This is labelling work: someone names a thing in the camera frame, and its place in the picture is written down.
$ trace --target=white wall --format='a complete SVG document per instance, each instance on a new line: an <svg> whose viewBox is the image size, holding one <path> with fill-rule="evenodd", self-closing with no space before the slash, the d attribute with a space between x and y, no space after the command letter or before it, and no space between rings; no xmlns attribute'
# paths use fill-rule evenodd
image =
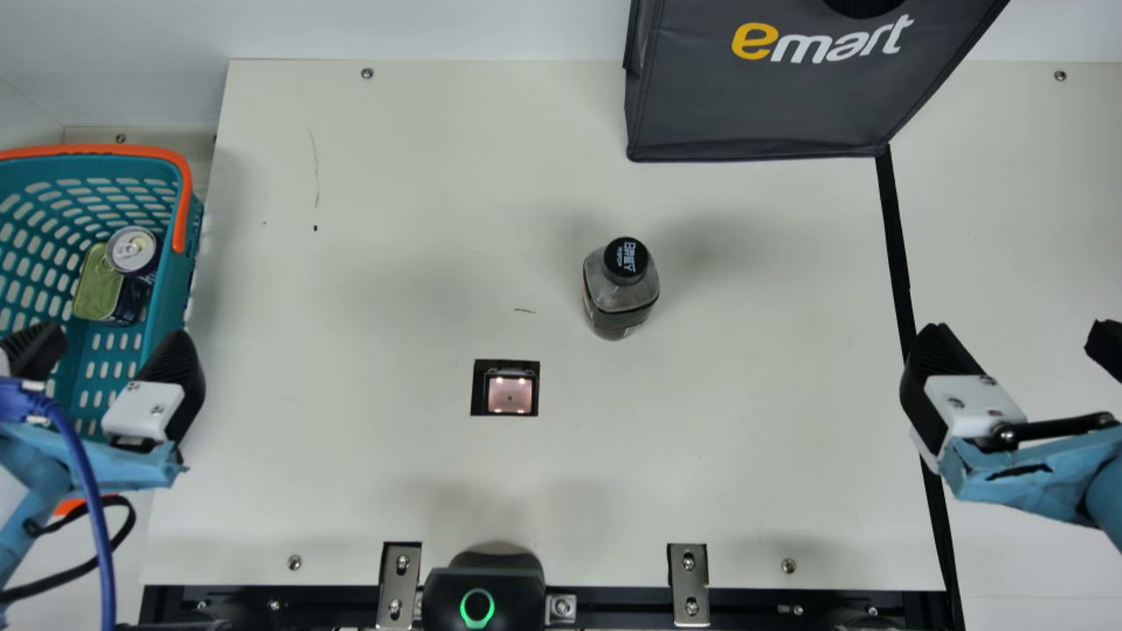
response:
<svg viewBox="0 0 1122 631"><path fill-rule="evenodd" d="M63 136L63 126L0 80L0 149L52 145Z"/></svg>
<svg viewBox="0 0 1122 631"><path fill-rule="evenodd" d="M617 60L628 4L2 0L0 79L67 126L213 126L231 57ZM1012 0L973 57L1122 62L1119 24L1119 0Z"/></svg>

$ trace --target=orange basket rim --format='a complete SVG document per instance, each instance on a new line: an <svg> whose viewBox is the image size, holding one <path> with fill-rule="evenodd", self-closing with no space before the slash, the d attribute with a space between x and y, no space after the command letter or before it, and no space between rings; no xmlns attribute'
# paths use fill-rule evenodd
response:
<svg viewBox="0 0 1122 631"><path fill-rule="evenodd" d="M177 152L165 147L145 145L44 145L38 147L19 147L0 150L0 161L66 156L66 155L116 155L129 157L146 157L163 159L180 170L183 182L180 186L180 200L175 205L175 226L172 229L172 250L183 254L187 249L187 213L191 208L192 181L191 166Z"/></svg>

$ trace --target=emart logo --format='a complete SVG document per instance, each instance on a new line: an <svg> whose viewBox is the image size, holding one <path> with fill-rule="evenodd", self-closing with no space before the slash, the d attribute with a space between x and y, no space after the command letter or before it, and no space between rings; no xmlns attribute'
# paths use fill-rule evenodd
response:
<svg viewBox="0 0 1122 631"><path fill-rule="evenodd" d="M790 61L801 64L807 53L815 49L811 63L843 62L850 57L865 57L873 54L877 46L884 45L881 52L895 55L900 52L900 35L905 28L916 24L908 15L900 16L894 24L886 24L872 33L857 31L843 35L835 40L828 35L784 35L780 37L779 29L770 24L748 22L741 25L733 36L733 54L743 60L756 62L771 56L772 62Z"/></svg>

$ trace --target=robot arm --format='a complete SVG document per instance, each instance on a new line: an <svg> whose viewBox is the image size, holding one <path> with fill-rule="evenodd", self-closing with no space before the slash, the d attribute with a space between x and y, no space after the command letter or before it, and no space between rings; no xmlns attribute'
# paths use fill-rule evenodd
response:
<svg viewBox="0 0 1122 631"><path fill-rule="evenodd" d="M1115 377L1122 324L1098 322L1087 353ZM1122 426L1107 412L1028 422L1000 383L946 324L917 336L900 382L900 402L927 466L955 497L1003 504L1102 529L1122 550ZM1032 447L1022 442L1057 439Z"/></svg>
<svg viewBox="0 0 1122 631"><path fill-rule="evenodd" d="M40 409L57 408L44 381L67 344L55 322L0 340L0 593L36 531L65 499L80 496L77 469L63 437ZM191 338L174 331L102 418L110 442L82 441L101 493L171 486L186 470L177 442L205 386ZM0 600L0 629L9 602Z"/></svg>

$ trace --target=black shopping bag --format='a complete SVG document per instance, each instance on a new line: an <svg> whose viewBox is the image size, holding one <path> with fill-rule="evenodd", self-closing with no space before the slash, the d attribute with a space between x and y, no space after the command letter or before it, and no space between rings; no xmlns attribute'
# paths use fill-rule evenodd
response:
<svg viewBox="0 0 1122 631"><path fill-rule="evenodd" d="M632 0L627 156L880 154L1008 0Z"/></svg>

